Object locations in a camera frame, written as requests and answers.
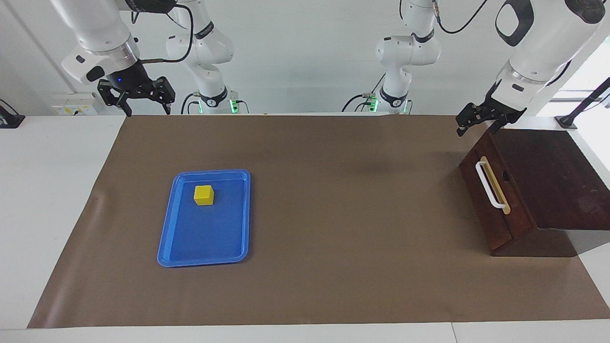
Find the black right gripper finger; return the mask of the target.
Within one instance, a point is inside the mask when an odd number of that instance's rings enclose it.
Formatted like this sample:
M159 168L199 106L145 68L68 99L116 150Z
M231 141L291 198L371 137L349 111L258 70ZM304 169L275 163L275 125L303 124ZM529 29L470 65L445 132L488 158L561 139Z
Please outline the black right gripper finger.
M117 107L122 110L126 117L132 116L132 109L128 104L129 92L119 91L109 80L99 80L97 84L98 93L103 102L109 107Z
M161 76L153 81L153 101L162 106L166 115L170 115L175 99L176 92L166 77Z

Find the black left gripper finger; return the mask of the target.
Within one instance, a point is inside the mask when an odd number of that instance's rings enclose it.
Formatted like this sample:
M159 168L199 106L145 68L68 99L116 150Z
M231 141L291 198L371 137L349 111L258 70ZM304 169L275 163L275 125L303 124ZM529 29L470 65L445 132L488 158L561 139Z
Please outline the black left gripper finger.
M456 133L459 137L462 137L469 128L491 119L491 110L488 107L477 106L472 102L468 103L456 116Z
M501 128L505 127L508 124L516 123L518 120L518 114L499 114L494 115L493 123L489 127L490 134L495 134Z

